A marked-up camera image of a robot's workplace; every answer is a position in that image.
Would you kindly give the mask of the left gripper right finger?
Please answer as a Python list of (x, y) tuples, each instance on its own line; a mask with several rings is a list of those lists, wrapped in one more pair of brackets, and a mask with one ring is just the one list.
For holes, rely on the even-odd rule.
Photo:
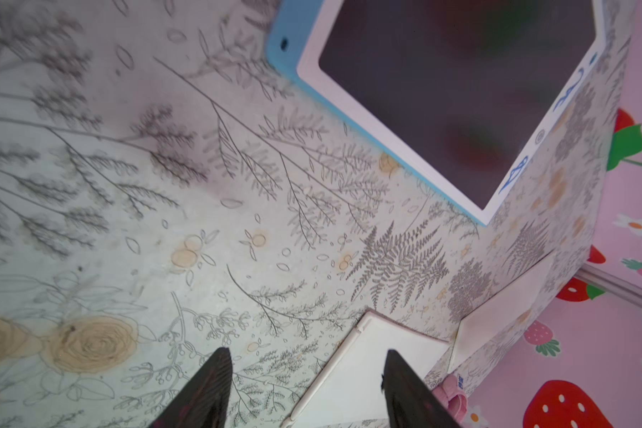
[(388, 350), (381, 388), (390, 428), (460, 428), (396, 350)]

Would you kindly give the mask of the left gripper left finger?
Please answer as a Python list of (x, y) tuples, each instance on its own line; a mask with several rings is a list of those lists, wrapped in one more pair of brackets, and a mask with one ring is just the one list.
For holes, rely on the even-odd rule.
[(224, 428), (232, 378), (230, 350), (216, 349), (150, 427)]

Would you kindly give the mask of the pink fluffy cloth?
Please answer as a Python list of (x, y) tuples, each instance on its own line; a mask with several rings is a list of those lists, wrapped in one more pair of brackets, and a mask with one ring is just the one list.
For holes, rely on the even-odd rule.
[(468, 410), (468, 397), (463, 389), (463, 383), (461, 376), (449, 374), (432, 390), (435, 399), (458, 423), (462, 422)]

